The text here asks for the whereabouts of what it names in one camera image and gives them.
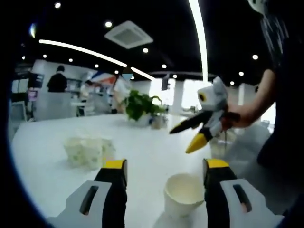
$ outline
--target potted plant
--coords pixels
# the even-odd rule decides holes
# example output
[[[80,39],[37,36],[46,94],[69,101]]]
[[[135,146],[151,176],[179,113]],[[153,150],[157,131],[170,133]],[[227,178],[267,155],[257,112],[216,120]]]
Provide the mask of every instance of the potted plant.
[[[147,126],[151,117],[165,112],[162,107],[153,104],[153,99],[161,101],[158,96],[150,97],[147,94],[140,94],[137,90],[131,90],[129,97],[123,100],[129,120],[134,120],[137,125]]]

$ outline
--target black ceiling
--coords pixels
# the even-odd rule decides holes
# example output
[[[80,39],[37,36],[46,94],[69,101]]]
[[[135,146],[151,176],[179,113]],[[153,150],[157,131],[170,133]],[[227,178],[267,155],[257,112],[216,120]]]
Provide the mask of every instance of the black ceiling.
[[[23,23],[25,47],[20,56],[24,61],[33,61],[47,55],[48,61],[62,62],[109,73],[122,71],[122,67],[100,58],[64,47],[39,44],[39,39],[48,39],[87,48],[110,56],[129,66],[149,73],[163,71],[202,72],[198,35],[187,0],[145,1],[45,1],[28,13]],[[255,85],[268,62],[268,53],[259,26],[259,15],[248,5],[247,0],[199,0],[205,27],[208,72],[222,76],[225,81],[246,82]],[[149,34],[154,42],[148,45],[124,49],[107,40],[109,31],[106,21],[117,26],[130,20]],[[36,36],[30,37],[28,28],[36,23]],[[142,49],[148,48],[145,54]],[[253,60],[252,55],[259,56]],[[178,75],[178,79],[198,78]],[[136,80],[145,80],[136,76]]]

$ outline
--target hand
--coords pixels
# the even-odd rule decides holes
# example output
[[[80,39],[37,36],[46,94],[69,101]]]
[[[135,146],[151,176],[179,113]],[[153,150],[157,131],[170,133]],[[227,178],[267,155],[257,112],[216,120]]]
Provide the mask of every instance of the hand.
[[[244,105],[228,104],[228,112],[240,114],[241,118],[238,122],[236,122],[223,117],[221,121],[224,131],[228,130],[231,127],[245,128],[250,126],[253,122],[251,121],[248,107]]]

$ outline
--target person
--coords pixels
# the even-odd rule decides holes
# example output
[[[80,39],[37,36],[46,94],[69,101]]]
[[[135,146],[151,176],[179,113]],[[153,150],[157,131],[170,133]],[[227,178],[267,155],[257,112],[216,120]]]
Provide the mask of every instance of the person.
[[[80,87],[80,101],[85,103],[88,100],[90,93],[93,91],[93,82],[86,80],[85,83]],[[80,107],[78,111],[80,116],[85,115],[84,107]]]
[[[116,81],[113,85],[113,98],[112,98],[112,113],[124,113],[124,106],[122,101],[129,96],[132,89],[131,78],[133,76],[132,70],[127,67],[123,70],[122,76],[116,76]]]
[[[53,75],[47,86],[48,91],[52,93],[64,93],[67,88],[67,78],[63,75],[65,71],[64,66],[60,65],[57,68],[57,72]]]
[[[254,100],[242,106],[228,105],[228,111],[239,113],[239,122],[222,119],[224,130],[245,128],[254,123],[275,102],[275,129],[248,172],[255,175],[252,185],[273,204],[272,211],[283,213],[304,192],[302,168],[303,33],[296,10],[282,1],[248,0],[263,15],[261,27],[273,64],[264,71]],[[263,187],[258,181],[263,180]]]

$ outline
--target plant pot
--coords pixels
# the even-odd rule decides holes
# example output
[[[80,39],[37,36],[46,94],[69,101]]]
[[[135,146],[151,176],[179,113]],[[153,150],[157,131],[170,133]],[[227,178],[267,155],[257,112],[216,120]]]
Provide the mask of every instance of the plant pot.
[[[147,127],[149,126],[150,119],[151,119],[150,114],[144,114],[137,121],[131,119],[130,122],[132,123],[133,126],[136,127]]]

